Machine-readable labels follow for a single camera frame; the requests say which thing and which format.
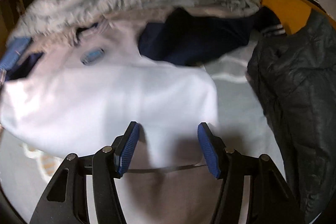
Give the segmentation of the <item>white navy baseball jacket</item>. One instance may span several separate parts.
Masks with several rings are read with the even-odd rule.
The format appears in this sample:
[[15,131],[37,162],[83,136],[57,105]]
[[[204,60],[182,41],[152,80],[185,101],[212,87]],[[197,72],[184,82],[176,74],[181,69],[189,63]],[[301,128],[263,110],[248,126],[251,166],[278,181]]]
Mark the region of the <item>white navy baseball jacket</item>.
[[207,122],[243,154],[280,150],[247,82],[247,63],[267,28],[263,14],[222,19],[175,10],[165,20],[128,16],[81,33],[77,47],[54,46],[1,97],[1,184],[29,221],[65,156],[95,153],[141,125],[129,172],[116,182],[129,223],[208,223],[220,182],[197,140]]

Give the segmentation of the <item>grey printed bed sheet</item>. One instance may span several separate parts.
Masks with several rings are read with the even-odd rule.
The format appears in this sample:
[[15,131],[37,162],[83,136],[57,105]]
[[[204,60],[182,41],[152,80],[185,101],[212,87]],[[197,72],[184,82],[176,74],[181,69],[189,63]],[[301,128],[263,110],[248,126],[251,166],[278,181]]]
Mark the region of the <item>grey printed bed sheet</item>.
[[129,223],[207,223],[220,183],[206,167],[197,127],[207,122],[248,156],[284,163],[263,109],[246,80],[254,44],[203,69],[174,67],[112,51],[92,66],[60,69],[6,84],[1,104],[1,186],[29,221],[45,190],[42,157],[95,153],[141,125],[130,169],[117,185]]

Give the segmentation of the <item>black puffer jacket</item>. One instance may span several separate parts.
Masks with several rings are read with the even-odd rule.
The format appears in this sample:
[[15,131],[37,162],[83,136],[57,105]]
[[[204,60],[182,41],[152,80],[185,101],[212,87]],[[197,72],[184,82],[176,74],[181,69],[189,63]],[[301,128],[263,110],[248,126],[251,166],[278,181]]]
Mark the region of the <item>black puffer jacket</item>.
[[260,39],[247,73],[310,223],[335,193],[334,27],[312,11],[295,34]]

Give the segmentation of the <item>yellow plush pillow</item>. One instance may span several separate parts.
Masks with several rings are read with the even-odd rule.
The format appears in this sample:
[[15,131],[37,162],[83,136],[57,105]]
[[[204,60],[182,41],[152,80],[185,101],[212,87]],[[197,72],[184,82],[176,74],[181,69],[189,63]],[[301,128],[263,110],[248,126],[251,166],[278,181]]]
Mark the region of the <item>yellow plush pillow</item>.
[[312,10],[302,0],[262,0],[261,4],[277,15],[288,35],[305,26]]

